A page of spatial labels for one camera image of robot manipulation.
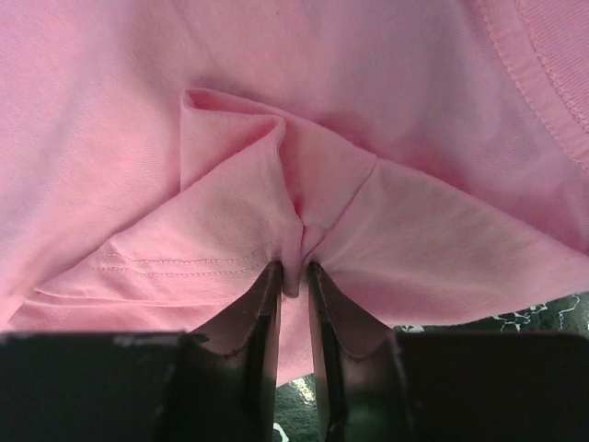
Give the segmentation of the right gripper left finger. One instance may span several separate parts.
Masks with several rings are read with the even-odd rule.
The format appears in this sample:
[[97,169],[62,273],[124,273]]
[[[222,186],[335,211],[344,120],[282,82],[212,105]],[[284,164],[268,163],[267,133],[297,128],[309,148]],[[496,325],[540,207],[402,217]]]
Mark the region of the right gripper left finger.
[[283,268],[194,331],[1,337],[5,441],[269,441]]

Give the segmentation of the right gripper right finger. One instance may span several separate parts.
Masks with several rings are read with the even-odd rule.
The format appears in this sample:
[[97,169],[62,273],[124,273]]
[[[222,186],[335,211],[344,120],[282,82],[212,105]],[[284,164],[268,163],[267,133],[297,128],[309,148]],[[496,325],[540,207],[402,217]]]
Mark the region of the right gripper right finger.
[[307,269],[325,441],[584,441],[588,342],[563,332],[394,331]]

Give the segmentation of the black marble pattern mat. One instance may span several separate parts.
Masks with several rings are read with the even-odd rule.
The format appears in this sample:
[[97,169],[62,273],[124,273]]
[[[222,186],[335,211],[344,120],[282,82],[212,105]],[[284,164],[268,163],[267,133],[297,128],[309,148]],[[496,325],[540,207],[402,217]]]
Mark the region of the black marble pattern mat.
[[[572,294],[523,310],[449,326],[399,325],[398,332],[570,332],[588,335],[588,295]],[[310,373],[277,388],[274,441],[317,441],[315,379]]]

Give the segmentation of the pink t shirt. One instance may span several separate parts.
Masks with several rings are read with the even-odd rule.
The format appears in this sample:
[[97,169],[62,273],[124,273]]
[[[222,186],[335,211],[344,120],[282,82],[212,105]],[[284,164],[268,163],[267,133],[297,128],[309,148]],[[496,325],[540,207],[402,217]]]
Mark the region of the pink t shirt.
[[306,265],[389,325],[588,288],[584,1],[5,1],[1,327],[190,330]]

